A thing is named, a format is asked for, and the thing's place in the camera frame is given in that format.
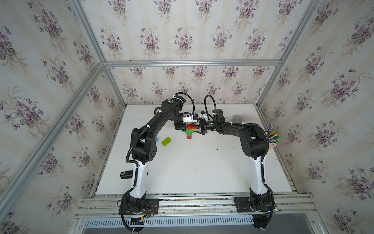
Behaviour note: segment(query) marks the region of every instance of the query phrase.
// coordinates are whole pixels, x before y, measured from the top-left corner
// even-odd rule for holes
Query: wall
[[[125,102],[130,104],[160,104],[176,92],[188,93],[195,103],[204,103],[207,94],[212,95],[216,103],[254,103],[273,68],[116,67],[113,74]]]
[[[308,3],[82,1],[106,60],[279,58]]]
[[[97,61],[66,1],[0,1],[0,190],[69,103]],[[64,233],[92,188],[118,122],[100,76],[2,221],[0,233]]]
[[[322,2],[261,107],[330,233],[374,229],[373,7]]]
[[[97,61],[64,2],[0,4],[2,193]]]

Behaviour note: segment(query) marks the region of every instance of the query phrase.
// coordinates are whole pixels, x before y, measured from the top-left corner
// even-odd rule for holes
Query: aluminum frame
[[[107,67],[279,66],[279,59],[107,61]]]
[[[261,107],[264,104],[267,96],[269,95],[271,89],[273,88],[275,82],[277,81],[279,74],[283,70],[284,66],[286,66],[292,53],[296,50],[297,44],[299,43],[301,37],[303,36],[304,32],[308,28],[310,22],[312,21],[313,19],[312,16],[317,12],[317,9],[319,5],[321,4],[321,1],[322,0],[311,0],[309,2],[307,9],[305,10],[303,16],[301,17],[299,24],[294,30],[291,39],[287,43],[286,48],[280,57],[282,61],[281,64],[274,69],[273,73],[270,76],[270,79],[265,84],[265,87],[256,102],[258,106]]]
[[[23,164],[21,169],[14,176],[14,179],[0,196],[0,220],[3,220],[14,202],[21,196],[23,190],[32,178],[32,175],[37,171],[42,160],[49,152],[49,149],[61,135],[71,116],[74,115],[79,105],[83,102],[87,92],[95,83],[103,68],[104,63],[98,63],[96,65],[77,93],[65,107],[62,114],[60,114],[58,119],[55,121],[53,127],[50,128],[48,134],[44,136],[43,140],[38,144],[31,156]]]

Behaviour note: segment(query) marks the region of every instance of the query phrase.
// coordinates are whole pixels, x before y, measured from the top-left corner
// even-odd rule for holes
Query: white table
[[[123,194],[130,188],[131,179],[121,179],[119,175],[122,171],[133,169],[133,164],[125,161],[131,131],[144,126],[157,106],[160,105],[127,106],[97,195]],[[207,106],[212,112],[213,105]],[[218,104],[217,108],[222,109],[226,122],[230,122],[233,115],[240,115],[245,123],[262,126],[254,105]],[[204,105],[199,104],[195,112],[204,109]],[[190,110],[191,105],[183,107],[183,111]],[[157,154],[150,163],[147,194],[249,192],[249,159],[243,153],[238,137],[209,131],[206,135],[193,133],[192,139],[187,140],[184,132],[174,129],[172,121],[165,124],[158,136],[161,140],[156,143]],[[172,141],[164,147],[161,141],[167,137]],[[265,177],[274,192],[292,191],[273,149],[266,155]]]

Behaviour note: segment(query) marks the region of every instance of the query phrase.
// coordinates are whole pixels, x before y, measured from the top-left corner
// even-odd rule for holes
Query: lego brick
[[[161,142],[161,144],[163,146],[166,146],[167,144],[169,144],[171,142],[171,139],[169,137],[167,137],[163,142]]]

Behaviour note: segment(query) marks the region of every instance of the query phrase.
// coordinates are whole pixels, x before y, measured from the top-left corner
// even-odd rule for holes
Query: metal rail
[[[108,67],[278,66],[279,59],[107,61]]]
[[[147,198],[158,198],[159,213],[155,217],[163,216],[206,216],[206,215],[255,215],[261,212],[238,213],[234,197],[240,195],[200,195],[200,196],[168,196],[148,195]],[[78,203],[75,218],[108,218],[117,217],[117,202],[122,196],[84,198]],[[316,207],[309,194],[274,194],[277,213],[315,213]]]

